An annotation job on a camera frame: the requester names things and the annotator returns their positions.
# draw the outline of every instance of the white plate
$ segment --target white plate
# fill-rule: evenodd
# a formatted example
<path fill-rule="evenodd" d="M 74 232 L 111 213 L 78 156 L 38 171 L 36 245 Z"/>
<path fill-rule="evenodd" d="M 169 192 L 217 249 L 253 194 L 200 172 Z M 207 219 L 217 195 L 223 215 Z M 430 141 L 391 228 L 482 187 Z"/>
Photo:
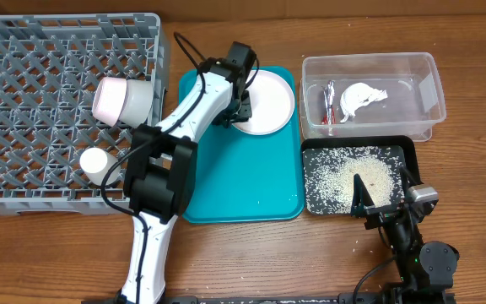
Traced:
<path fill-rule="evenodd" d="M 277 132 L 288 123 L 294 113 L 295 98 L 282 77 L 260 70 L 248 90 L 252 117 L 248 122 L 235 123 L 236 128 L 251 135 L 266 135 Z"/>

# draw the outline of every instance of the wooden table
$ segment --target wooden table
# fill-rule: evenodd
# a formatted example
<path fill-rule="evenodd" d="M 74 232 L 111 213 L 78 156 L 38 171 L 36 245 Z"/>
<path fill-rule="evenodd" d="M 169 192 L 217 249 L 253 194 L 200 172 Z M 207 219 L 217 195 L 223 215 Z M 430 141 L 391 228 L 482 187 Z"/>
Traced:
<path fill-rule="evenodd" d="M 257 51 L 262 65 L 301 79 L 304 57 L 430 52 L 444 87 L 447 119 L 416 144 L 423 180 L 440 193 L 420 225 L 425 241 L 455 246 L 459 303 L 486 303 L 486 16 L 173 23 L 209 56 L 231 41 Z M 192 66 L 172 43 L 170 93 Z M 177 222 L 166 266 L 168 295 L 330 296 L 354 289 L 390 253 L 363 220 L 318 217 L 240 225 Z M 113 296 L 127 277 L 132 222 L 125 215 L 0 217 L 0 303 L 78 303 Z M 394 266 L 362 290 L 398 280 Z"/>

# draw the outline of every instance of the wood grain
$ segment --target wood grain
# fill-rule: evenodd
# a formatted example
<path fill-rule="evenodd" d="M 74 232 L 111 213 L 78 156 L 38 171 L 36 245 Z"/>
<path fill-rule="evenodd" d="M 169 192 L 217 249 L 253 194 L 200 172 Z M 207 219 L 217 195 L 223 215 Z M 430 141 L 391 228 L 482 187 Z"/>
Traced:
<path fill-rule="evenodd" d="M 154 12 L 163 21 L 486 14 L 486 0 L 0 0 L 0 14 Z"/>
<path fill-rule="evenodd" d="M 460 251 L 458 302 L 486 303 L 486 16 L 165 24 L 167 34 L 173 30 L 214 57 L 233 40 L 248 43 L 262 65 L 284 66 L 296 82 L 308 56 L 430 52 L 447 119 L 429 142 L 416 144 L 422 178 L 440 192 L 438 209 L 420 229 L 426 241 Z M 175 45 L 165 114 L 191 68 Z M 131 245 L 132 222 L 124 215 L 0 217 L 0 303 L 112 296 L 127 276 Z M 233 225 L 180 220 L 166 266 L 168 295 L 336 295 L 352 290 L 388 254 L 377 231 L 343 216 L 304 212 L 291 221 Z M 379 290 L 387 280 L 398 280 L 392 266 L 363 289 Z"/>

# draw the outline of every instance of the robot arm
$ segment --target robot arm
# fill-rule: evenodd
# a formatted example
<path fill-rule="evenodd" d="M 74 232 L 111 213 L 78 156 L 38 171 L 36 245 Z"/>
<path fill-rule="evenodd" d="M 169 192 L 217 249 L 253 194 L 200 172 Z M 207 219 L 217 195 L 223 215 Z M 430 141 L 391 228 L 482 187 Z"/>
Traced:
<path fill-rule="evenodd" d="M 206 80 L 205 94 L 197 107 L 181 123 L 180 127 L 170 132 L 171 136 L 177 138 L 187 137 L 197 143 L 211 122 L 213 122 L 213 119 L 230 105 L 233 91 L 232 83 L 227 81 L 225 77 L 212 72 L 205 73 L 203 77 Z M 200 78 L 197 78 L 191 92 L 182 103 L 165 120 L 157 124 L 157 127 L 161 128 L 161 132 L 173 126 L 188 111 L 200 95 L 201 90 L 202 81 Z"/>
<path fill-rule="evenodd" d="M 165 291 L 165 261 L 170 235 L 178 215 L 185 212 L 194 191 L 197 166 L 197 143 L 210 124 L 228 128 L 232 122 L 244 122 L 251 116 L 251 102 L 246 79 L 256 60 L 254 51 L 234 42 L 228 56 L 209 58 L 200 64 L 191 92 L 165 120 L 157 126 L 139 125 L 132 136 L 131 150 L 136 149 L 127 164 L 123 192 L 130 198 L 129 207 L 146 223 L 134 220 L 134 241 L 127 281 L 117 301 L 157 303 Z M 166 169 L 150 161 L 170 157 Z M 138 269 L 143 240 L 142 277 L 138 290 Z"/>
<path fill-rule="evenodd" d="M 341 294 L 339 302 L 358 304 L 455 304 L 446 290 L 453 287 L 459 252 L 443 242 L 424 242 L 418 223 L 430 215 L 438 203 L 438 193 L 401 168 L 405 201 L 398 206 L 377 208 L 359 175 L 354 176 L 351 215 L 365 217 L 367 230 L 383 228 L 401 283 L 386 284 L 378 294 Z"/>

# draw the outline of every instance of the black tray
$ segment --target black tray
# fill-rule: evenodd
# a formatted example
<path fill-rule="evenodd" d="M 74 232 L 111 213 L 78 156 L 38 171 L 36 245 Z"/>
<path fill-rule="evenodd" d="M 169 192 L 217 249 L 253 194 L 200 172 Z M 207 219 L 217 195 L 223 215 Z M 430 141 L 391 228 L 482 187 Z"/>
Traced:
<path fill-rule="evenodd" d="M 412 173 L 413 178 L 419 182 L 419 167 L 418 160 L 415 153 L 415 146 L 413 145 L 412 139 L 406 136 L 380 136 L 380 137 L 360 137 L 360 138 L 311 138 L 301 144 L 301 159 L 303 160 L 304 172 L 311 170 L 311 163 L 309 160 L 305 159 L 306 149 L 324 149 L 324 148 L 349 148 L 349 147 L 367 147 L 367 146 L 377 146 L 381 148 L 392 147 L 392 151 L 397 156 L 400 156 L 401 162 L 407 167 L 407 169 Z M 305 186 L 305 204 L 307 209 L 312 214 L 347 214 L 337 212 L 332 208 L 324 208 L 323 204 L 320 205 L 319 201 L 309 195 L 312 189 L 307 189 Z"/>

